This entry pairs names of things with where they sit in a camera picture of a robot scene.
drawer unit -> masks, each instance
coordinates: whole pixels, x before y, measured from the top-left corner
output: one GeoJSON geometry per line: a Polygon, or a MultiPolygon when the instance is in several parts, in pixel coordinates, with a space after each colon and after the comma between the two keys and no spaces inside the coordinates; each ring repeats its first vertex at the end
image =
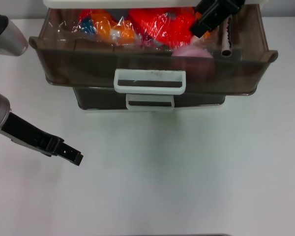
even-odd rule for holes
{"type": "MultiPolygon", "coordinates": [[[[126,109],[126,95],[140,94],[144,84],[140,79],[131,81],[134,92],[116,89],[118,70],[181,71],[185,74],[183,91],[163,94],[173,97],[174,107],[221,104],[226,95],[253,94],[269,65],[278,57],[277,51],[268,48],[258,4],[245,5],[233,16],[233,54],[228,58],[221,55],[221,27],[216,41],[208,45],[213,58],[174,57],[167,50],[94,42],[81,33],[72,33],[80,11],[49,9],[40,35],[31,37],[29,43],[37,52],[47,81],[73,87],[82,109],[126,109]]],[[[127,9],[112,11],[122,14],[127,9]]],[[[144,87],[152,90],[143,94],[155,95],[153,91],[160,86],[167,88],[174,84],[157,76],[147,80],[149,84],[144,87]]]]}

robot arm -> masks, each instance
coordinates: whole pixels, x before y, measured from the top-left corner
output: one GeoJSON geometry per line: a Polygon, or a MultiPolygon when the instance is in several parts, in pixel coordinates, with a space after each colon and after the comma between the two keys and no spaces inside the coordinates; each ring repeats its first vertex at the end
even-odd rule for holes
{"type": "MultiPolygon", "coordinates": [[[[28,42],[6,16],[0,15],[0,54],[20,56],[28,42]]],[[[13,114],[9,100],[0,94],[0,133],[13,142],[39,151],[46,156],[61,156],[79,166],[83,156],[63,139],[48,134],[13,114]]]]}
{"type": "Polygon", "coordinates": [[[64,140],[48,134],[11,112],[9,100],[0,94],[0,133],[16,144],[39,151],[46,156],[61,156],[79,166],[83,156],[64,140]]]}

brown translucent drawer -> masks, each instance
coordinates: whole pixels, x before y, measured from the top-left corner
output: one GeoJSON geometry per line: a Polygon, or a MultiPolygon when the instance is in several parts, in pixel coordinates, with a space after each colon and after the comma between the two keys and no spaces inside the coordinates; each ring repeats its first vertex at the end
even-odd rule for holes
{"type": "Polygon", "coordinates": [[[71,33],[80,10],[49,9],[39,37],[31,37],[47,81],[53,85],[113,89],[117,68],[186,71],[190,94],[252,94],[277,51],[268,49],[259,5],[246,5],[234,16],[234,56],[221,56],[221,42],[213,59],[172,57],[170,52],[124,48],[82,39],[71,33]],[[59,35],[59,25],[65,34],[59,35]]]}

clear plastic wrap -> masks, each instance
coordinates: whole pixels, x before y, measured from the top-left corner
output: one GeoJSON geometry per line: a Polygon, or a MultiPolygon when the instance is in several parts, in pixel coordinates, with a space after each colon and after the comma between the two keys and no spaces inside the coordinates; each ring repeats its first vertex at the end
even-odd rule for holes
{"type": "MultiPolygon", "coordinates": [[[[122,12],[83,9],[72,33],[112,45],[139,45],[171,51],[193,43],[189,28],[200,16],[192,7],[126,9],[122,12]]],[[[207,38],[210,38],[208,32],[200,41],[205,42],[207,38]]],[[[205,48],[205,44],[196,41],[198,47],[205,48]]]]}

white table surface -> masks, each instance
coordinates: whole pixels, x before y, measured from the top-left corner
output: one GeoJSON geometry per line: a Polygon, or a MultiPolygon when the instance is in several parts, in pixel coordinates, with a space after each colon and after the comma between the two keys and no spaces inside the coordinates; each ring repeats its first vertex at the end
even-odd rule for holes
{"type": "MultiPolygon", "coordinates": [[[[28,38],[42,20],[15,20],[28,38]]],[[[0,56],[15,114],[80,167],[0,135],[0,236],[295,236],[295,18],[264,18],[279,51],[250,97],[174,113],[86,114],[32,48],[0,56]]]]}

